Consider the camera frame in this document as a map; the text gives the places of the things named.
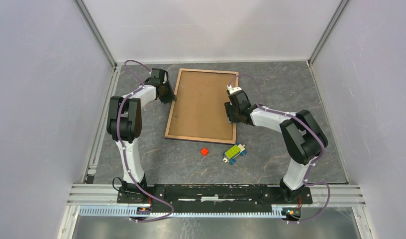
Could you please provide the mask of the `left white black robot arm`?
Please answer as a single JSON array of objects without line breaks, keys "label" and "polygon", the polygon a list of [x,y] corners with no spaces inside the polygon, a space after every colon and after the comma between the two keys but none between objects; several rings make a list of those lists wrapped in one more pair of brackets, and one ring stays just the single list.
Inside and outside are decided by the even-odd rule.
[{"label": "left white black robot arm", "polygon": [[113,96],[109,101],[106,130],[118,147],[123,167],[123,179],[118,191],[137,203],[148,198],[138,149],[142,107],[154,100],[164,104],[176,100],[166,70],[153,68],[150,77],[136,90],[124,96]]}]

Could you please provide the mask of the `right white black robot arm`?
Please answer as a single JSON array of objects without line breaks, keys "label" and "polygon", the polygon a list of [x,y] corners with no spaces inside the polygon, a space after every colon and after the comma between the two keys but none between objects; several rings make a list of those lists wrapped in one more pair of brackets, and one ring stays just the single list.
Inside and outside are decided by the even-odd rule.
[{"label": "right white black robot arm", "polygon": [[279,195],[285,203],[294,202],[305,187],[307,173],[328,145],[323,131],[307,110],[287,113],[253,105],[240,87],[228,89],[227,94],[229,102],[224,106],[229,122],[265,127],[282,134],[291,160],[280,180]]}]

